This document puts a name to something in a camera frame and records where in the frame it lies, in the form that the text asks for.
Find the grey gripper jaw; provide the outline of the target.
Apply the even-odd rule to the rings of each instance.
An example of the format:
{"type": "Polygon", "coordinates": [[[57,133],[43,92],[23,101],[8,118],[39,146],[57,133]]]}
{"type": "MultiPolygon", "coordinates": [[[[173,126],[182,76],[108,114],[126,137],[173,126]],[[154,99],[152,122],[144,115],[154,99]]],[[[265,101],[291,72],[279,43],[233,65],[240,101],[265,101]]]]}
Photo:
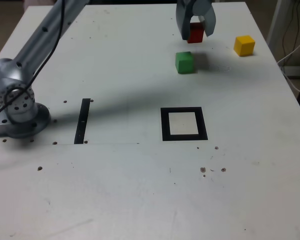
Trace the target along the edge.
{"type": "Polygon", "coordinates": [[[192,13],[197,16],[204,25],[207,37],[214,33],[216,26],[216,15],[211,0],[196,0],[192,7],[192,13]]]}

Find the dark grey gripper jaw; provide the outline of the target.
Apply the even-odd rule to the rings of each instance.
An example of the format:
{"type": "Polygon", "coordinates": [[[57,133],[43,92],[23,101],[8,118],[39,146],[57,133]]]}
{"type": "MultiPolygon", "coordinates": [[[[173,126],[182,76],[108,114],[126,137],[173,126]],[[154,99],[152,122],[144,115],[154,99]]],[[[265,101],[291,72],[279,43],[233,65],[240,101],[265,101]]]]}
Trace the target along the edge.
{"type": "Polygon", "coordinates": [[[183,40],[188,40],[191,34],[190,23],[194,16],[194,3],[195,0],[177,0],[176,3],[176,23],[183,40]]]}

